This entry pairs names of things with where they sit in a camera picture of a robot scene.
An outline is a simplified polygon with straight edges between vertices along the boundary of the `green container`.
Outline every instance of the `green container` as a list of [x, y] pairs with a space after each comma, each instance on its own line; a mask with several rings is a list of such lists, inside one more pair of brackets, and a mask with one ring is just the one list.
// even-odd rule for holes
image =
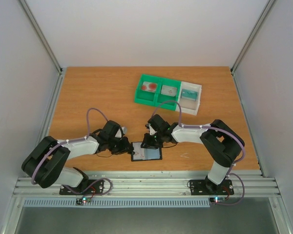
[[[152, 83], [157, 83], [157, 88], [155, 93], [144, 91], [141, 89], [141, 86], [143, 82], [152, 82]], [[172, 87], [177, 88], [177, 93], [175, 97], [171, 97], [168, 95], [163, 95], [161, 94], [161, 89], [162, 85], [168, 85]], [[160, 105], [163, 101], [167, 100], [174, 100], [178, 101], [178, 96], [180, 92], [180, 86], [181, 86], [181, 81], [178, 80], [173, 80], [173, 79], [167, 79], [167, 78], [162, 78], [162, 77], [155, 77], [155, 76], [150, 76], [146, 74], [142, 74], [139, 84], [137, 86], [136, 92], [135, 92], [135, 102], [140, 103], [140, 104], [145, 104], [149, 106], [158, 106]], [[161, 106], [161, 108], [169, 109], [169, 110], [176, 110], [176, 103], [166, 103]]]

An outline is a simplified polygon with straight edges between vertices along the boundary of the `brown wooden surface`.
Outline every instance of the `brown wooden surface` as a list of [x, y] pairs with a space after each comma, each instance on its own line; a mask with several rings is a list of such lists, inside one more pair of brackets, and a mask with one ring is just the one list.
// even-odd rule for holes
[[[155, 107], [134, 103], [134, 93], [141, 74], [166, 77], [202, 85], [197, 116], [183, 114], [185, 124], [206, 124], [223, 120], [246, 144], [246, 158], [235, 169], [258, 169], [250, 134], [228, 67], [69, 67], [65, 74], [50, 135], [72, 139], [86, 135], [85, 114], [96, 107], [126, 126], [129, 141], [142, 141], [145, 124]], [[158, 114], [170, 124], [178, 121], [178, 112], [160, 109]], [[90, 114], [91, 131], [102, 128], [104, 118]], [[100, 153], [109, 156], [109, 152]], [[180, 143], [163, 149], [163, 160], [131, 162], [130, 155], [102, 158], [96, 155], [69, 160], [68, 167], [81, 170], [209, 170], [213, 159], [202, 144]]]

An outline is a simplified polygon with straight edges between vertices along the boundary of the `black mounting base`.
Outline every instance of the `black mounting base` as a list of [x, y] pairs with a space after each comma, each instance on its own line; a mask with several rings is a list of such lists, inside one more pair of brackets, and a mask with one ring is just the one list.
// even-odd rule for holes
[[225, 191], [222, 187], [226, 187], [229, 194], [234, 195], [232, 181], [230, 179], [225, 179], [214, 194], [210, 193], [210, 191], [206, 188], [205, 183], [206, 181], [204, 179], [189, 180], [188, 187], [190, 188], [191, 195], [228, 195], [227, 191]]
[[[94, 181], [95, 181], [95, 179], [88, 180], [87, 187]], [[92, 187], [96, 190], [95, 194], [103, 193], [104, 180], [100, 180], [100, 181], [96, 182], [95, 184], [92, 185]], [[80, 195], [92, 194], [93, 193], [92, 191], [93, 191], [93, 189], [89, 188]], [[74, 195], [74, 196], [76, 196], [76, 194], [69, 191], [66, 187], [60, 189], [60, 195]]]

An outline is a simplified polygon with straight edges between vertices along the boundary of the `gray wall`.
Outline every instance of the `gray wall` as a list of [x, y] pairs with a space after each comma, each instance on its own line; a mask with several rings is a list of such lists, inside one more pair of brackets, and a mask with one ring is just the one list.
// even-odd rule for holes
[[0, 1], [0, 229], [57, 72], [18, 1]]
[[293, 0], [278, 0], [236, 72], [258, 154], [293, 224]]
[[27, 0], [62, 67], [232, 66], [267, 0]]

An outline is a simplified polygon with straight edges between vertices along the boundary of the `robotic arm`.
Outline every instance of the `robotic arm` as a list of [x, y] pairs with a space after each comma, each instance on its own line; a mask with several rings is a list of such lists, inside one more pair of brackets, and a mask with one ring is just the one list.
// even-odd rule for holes
[[[109, 120], [102, 129], [94, 131], [88, 137], [55, 140], [46, 136], [23, 162], [21, 168], [42, 188], [52, 184], [64, 184], [82, 193], [89, 184], [88, 176], [77, 168], [64, 167], [65, 162], [74, 157], [97, 154], [107, 149], [114, 155], [131, 152], [132, 146], [124, 133], [125, 127], [122, 128], [118, 123]], [[47, 153], [52, 154], [52, 157], [43, 160]]]
[[[211, 194], [217, 191], [233, 162], [241, 153], [241, 147], [237, 141], [224, 132], [233, 135], [243, 146], [245, 145], [244, 141], [232, 129], [218, 119], [212, 124], [181, 124], [180, 126], [178, 123], [169, 125], [159, 115], [154, 115], [149, 119], [146, 127], [149, 129], [149, 133], [144, 135], [141, 148], [162, 148], [164, 142], [204, 144], [214, 159], [213, 166], [205, 179], [206, 188]], [[224, 132], [216, 131], [213, 128], [224, 130]]]

